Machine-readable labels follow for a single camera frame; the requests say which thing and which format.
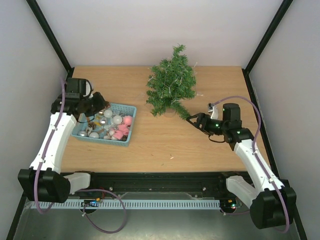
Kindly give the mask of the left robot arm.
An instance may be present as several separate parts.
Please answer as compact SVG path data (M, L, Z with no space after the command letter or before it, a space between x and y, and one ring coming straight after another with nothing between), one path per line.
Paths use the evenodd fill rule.
M50 122L38 154L28 169L21 169L18 181L28 200L64 203L70 194L90 186L88 172L61 174L62 158L68 139L79 117L92 117L106 107L100 92L93 91L89 80L69 77L51 104Z

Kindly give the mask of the pine cone ornament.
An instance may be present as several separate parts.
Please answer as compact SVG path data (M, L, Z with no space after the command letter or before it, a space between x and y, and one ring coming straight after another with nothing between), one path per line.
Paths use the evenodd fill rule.
M108 101L104 102L104 109L109 109L111 107L111 104Z

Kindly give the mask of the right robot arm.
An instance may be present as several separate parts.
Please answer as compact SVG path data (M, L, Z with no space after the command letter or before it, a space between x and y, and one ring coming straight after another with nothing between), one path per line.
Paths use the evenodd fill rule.
M287 232L293 222L297 195L285 186L264 160L256 140L248 128L242 126L241 109L236 103L225 103L222 119L214 119L214 104L208 105L209 113L189 116L186 120L208 136L223 136L231 150L243 162L251 180L249 184L239 175L230 176L218 183L218 191L231 193L248 208L253 224L258 229L284 226Z

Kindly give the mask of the small green christmas tree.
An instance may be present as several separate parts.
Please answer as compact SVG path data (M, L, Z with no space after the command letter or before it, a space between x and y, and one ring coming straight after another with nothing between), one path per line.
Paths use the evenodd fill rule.
M152 105L150 112L154 117L163 115L166 109L174 109L181 119L186 120L190 113L182 101L197 95L196 76L188 57L183 54L186 46L179 44L172 49L170 58L162 59L150 69L146 103Z

